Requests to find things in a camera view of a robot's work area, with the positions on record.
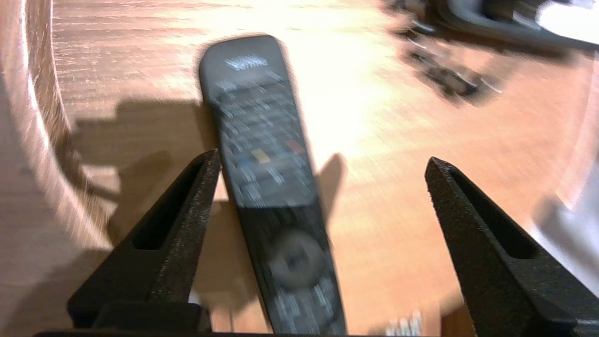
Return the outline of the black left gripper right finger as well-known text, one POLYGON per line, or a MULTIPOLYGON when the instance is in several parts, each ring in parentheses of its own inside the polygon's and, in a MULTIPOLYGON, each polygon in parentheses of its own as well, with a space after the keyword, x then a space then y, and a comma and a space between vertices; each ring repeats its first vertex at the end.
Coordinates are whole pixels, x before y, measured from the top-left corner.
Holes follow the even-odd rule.
POLYGON ((479 337, 596 337, 598 298, 462 171, 425 170, 464 301, 479 337))

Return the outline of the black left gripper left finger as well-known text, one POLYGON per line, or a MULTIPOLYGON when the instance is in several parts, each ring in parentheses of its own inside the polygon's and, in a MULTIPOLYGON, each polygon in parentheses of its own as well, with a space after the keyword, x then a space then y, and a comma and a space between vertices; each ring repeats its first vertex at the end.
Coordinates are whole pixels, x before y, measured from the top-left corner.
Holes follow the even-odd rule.
POLYGON ((216 149, 193 160, 67 303, 77 329, 200 331, 189 302, 218 183, 216 149))

